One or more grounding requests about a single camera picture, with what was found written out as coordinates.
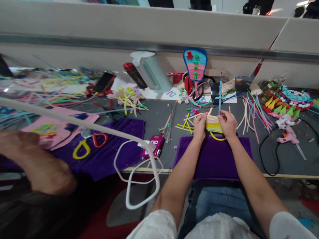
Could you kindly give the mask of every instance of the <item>red bottle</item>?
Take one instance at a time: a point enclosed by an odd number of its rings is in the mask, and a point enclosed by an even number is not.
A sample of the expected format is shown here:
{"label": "red bottle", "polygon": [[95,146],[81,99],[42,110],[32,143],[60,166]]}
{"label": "red bottle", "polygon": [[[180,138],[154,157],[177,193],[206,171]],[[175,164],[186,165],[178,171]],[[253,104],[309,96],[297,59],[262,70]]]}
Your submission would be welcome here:
{"label": "red bottle", "polygon": [[133,63],[126,62],[123,64],[123,67],[125,71],[128,73],[128,75],[134,80],[134,82],[137,84],[137,86],[141,89],[147,88],[147,85]]}

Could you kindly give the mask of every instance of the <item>hand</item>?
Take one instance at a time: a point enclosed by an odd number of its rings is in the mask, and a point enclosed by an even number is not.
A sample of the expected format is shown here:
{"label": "hand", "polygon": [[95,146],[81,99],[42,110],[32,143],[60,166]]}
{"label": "hand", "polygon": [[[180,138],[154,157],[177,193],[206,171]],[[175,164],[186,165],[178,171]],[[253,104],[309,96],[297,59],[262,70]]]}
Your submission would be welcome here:
{"label": "hand", "polygon": [[40,136],[37,133],[19,130],[0,130],[0,154],[15,160],[26,152],[39,147]]}
{"label": "hand", "polygon": [[205,134],[205,124],[207,118],[207,112],[199,115],[194,120],[194,139],[203,141],[206,134]]}
{"label": "hand", "polygon": [[235,116],[228,111],[220,111],[220,115],[217,117],[225,137],[230,139],[236,136],[236,127],[238,123],[235,119]]}

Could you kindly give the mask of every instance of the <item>white sleeve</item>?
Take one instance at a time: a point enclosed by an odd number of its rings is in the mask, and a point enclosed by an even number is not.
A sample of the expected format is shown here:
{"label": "white sleeve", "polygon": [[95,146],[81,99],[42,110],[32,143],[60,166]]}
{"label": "white sleeve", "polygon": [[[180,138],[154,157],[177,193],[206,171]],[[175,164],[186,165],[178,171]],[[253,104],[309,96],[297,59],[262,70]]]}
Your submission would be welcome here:
{"label": "white sleeve", "polygon": [[172,214],[165,210],[157,210],[145,217],[127,239],[175,239],[176,235]]}
{"label": "white sleeve", "polygon": [[317,239],[293,215],[278,212],[272,218],[269,227],[270,239]]}

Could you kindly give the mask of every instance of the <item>yellow scissors handle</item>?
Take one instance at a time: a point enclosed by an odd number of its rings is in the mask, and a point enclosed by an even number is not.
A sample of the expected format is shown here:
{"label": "yellow scissors handle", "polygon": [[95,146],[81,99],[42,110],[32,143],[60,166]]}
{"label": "yellow scissors handle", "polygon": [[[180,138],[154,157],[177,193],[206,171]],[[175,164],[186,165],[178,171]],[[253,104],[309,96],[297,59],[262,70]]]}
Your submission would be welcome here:
{"label": "yellow scissors handle", "polygon": [[[83,155],[83,156],[78,156],[77,153],[78,153],[78,151],[80,150],[80,148],[81,148],[82,146],[86,149],[86,154]],[[90,153],[91,153],[91,149],[90,149],[90,147],[87,145],[86,139],[85,139],[85,140],[81,141],[81,142],[79,143],[79,145],[74,149],[74,151],[73,151],[73,158],[75,158],[75,159],[77,159],[77,160],[84,159],[84,158],[86,158]]]}

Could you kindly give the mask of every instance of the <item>green felt triangle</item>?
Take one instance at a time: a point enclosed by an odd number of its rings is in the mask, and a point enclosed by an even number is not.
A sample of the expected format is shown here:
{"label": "green felt triangle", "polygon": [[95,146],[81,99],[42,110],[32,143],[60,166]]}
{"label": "green felt triangle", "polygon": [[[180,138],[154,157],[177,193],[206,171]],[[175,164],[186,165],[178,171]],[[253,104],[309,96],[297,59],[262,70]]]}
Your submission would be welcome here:
{"label": "green felt triangle", "polygon": [[287,109],[286,109],[286,107],[284,107],[284,108],[280,111],[280,113],[279,113],[279,114],[280,114],[280,115],[282,115],[282,114],[284,114],[284,115],[285,115],[285,114],[286,114],[286,112],[287,112]]}
{"label": "green felt triangle", "polygon": [[294,117],[295,119],[299,118],[299,113],[300,113],[300,110],[295,111],[295,112],[293,113],[293,117]]}
{"label": "green felt triangle", "polygon": [[287,115],[293,116],[293,108],[292,107],[289,108]]}
{"label": "green felt triangle", "polygon": [[277,113],[279,114],[280,111],[281,111],[281,109],[282,109],[282,106],[279,106],[278,108],[276,108],[276,109],[274,110],[274,112],[277,112]]}

